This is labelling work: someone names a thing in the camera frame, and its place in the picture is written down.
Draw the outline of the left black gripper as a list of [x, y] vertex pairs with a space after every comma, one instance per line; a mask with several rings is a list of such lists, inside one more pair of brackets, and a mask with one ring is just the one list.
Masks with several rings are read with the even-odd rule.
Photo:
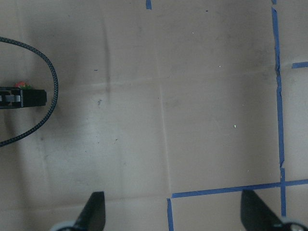
[[0, 88], [0, 108], [18, 109], [45, 106], [47, 93], [45, 90], [21, 89], [18, 87]]

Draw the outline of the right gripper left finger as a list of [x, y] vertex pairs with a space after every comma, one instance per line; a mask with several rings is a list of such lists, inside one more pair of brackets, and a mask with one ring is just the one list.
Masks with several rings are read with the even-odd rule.
[[93, 192], [75, 221], [55, 224], [52, 231], [103, 231], [106, 224], [104, 191]]

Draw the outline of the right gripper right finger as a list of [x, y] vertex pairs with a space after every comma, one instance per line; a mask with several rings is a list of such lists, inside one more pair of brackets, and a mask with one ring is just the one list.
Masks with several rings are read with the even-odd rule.
[[279, 218], [253, 190], [242, 191], [240, 218], [247, 231], [306, 231], [308, 229], [300, 222]]

